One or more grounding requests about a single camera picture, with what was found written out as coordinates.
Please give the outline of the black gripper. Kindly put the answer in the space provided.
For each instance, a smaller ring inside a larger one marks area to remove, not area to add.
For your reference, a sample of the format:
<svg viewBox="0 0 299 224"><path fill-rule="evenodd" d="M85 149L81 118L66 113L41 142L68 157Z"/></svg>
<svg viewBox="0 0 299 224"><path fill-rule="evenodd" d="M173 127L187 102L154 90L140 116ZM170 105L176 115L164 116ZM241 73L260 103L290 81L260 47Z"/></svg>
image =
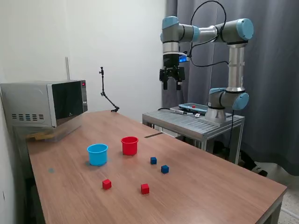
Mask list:
<svg viewBox="0 0 299 224"><path fill-rule="evenodd" d="M185 69L179 67L179 54L163 55L164 69L159 71L159 80L163 83L163 89L168 89L168 77L176 77L176 90L181 90L182 82L185 80Z"/></svg>

